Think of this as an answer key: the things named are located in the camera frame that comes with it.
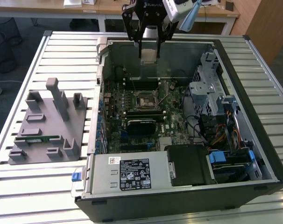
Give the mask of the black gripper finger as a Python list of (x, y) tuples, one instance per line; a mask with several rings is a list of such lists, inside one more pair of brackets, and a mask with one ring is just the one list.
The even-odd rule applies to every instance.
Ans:
[[(134, 41), (138, 44), (138, 57), (142, 55), (142, 37), (145, 31), (144, 15), (145, 10), (143, 9), (143, 1), (134, 1), (131, 4), (124, 4), (122, 6), (122, 19), (124, 26), (130, 41)], [(138, 17), (139, 23), (137, 28), (133, 27), (132, 20), (133, 14)]]
[(163, 29), (163, 21), (164, 21), (164, 17), (157, 15), (157, 18), (156, 18), (156, 26), (157, 26), (157, 32), (158, 32), (158, 36), (156, 39), (156, 43), (157, 43), (156, 57), (157, 58), (160, 58), (161, 43), (172, 39), (175, 29), (177, 28), (177, 25), (178, 25), (178, 22), (170, 21), (168, 25), (166, 26), (166, 28)]

